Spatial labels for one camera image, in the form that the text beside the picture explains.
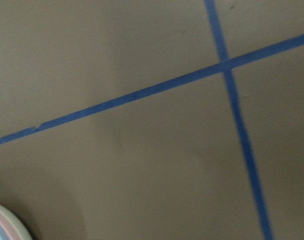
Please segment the cream plate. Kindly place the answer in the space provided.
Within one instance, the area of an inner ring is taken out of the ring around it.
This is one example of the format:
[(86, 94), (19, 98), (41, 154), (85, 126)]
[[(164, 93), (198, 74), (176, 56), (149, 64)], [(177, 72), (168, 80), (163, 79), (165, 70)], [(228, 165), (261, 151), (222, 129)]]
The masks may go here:
[(0, 205), (0, 213), (4, 214), (5, 217), (13, 225), (15, 231), (20, 237), (20, 240), (32, 240), (30, 233), (24, 224), (14, 215), (11, 211)]

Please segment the pink plate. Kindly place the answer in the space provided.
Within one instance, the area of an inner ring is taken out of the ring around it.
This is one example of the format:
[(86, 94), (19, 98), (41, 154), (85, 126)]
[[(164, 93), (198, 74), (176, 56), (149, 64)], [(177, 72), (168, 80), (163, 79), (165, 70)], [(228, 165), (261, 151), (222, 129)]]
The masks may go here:
[(15, 231), (13, 225), (10, 223), (10, 221), (5, 217), (4, 214), (0, 212), (0, 224), (2, 225), (3, 229), (9, 236), (10, 240), (19, 240), (20, 237)]

